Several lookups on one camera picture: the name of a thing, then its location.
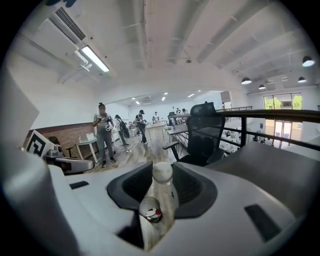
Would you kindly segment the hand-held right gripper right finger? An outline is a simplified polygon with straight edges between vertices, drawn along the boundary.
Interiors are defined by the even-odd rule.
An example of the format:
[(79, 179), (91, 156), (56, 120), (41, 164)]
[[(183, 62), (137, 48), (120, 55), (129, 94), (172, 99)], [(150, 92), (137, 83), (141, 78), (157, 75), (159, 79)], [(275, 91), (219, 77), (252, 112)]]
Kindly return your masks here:
[(156, 255), (270, 255), (300, 225), (293, 213), (246, 179), (183, 162), (173, 165), (179, 207)]

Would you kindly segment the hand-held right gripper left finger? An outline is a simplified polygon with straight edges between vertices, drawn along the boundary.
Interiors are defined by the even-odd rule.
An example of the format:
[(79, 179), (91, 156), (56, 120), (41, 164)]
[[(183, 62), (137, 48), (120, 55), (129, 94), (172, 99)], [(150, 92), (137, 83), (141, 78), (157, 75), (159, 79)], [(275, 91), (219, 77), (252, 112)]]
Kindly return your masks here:
[(55, 224), (65, 243), (59, 256), (146, 256), (139, 223), (140, 202), (127, 194), (123, 182), (150, 187), (151, 162), (124, 168), (65, 176), (49, 165), (51, 189), (65, 224)]

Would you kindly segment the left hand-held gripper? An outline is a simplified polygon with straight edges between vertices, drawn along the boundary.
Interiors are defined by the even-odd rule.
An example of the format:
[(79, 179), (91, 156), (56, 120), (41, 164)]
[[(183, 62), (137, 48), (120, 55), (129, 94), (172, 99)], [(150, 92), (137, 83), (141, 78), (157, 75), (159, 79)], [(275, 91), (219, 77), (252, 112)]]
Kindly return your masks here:
[(91, 160), (64, 157), (60, 142), (55, 136), (46, 138), (36, 130), (32, 131), (26, 150), (39, 156), (47, 164), (60, 167), (65, 175), (83, 174), (95, 168), (95, 163)]

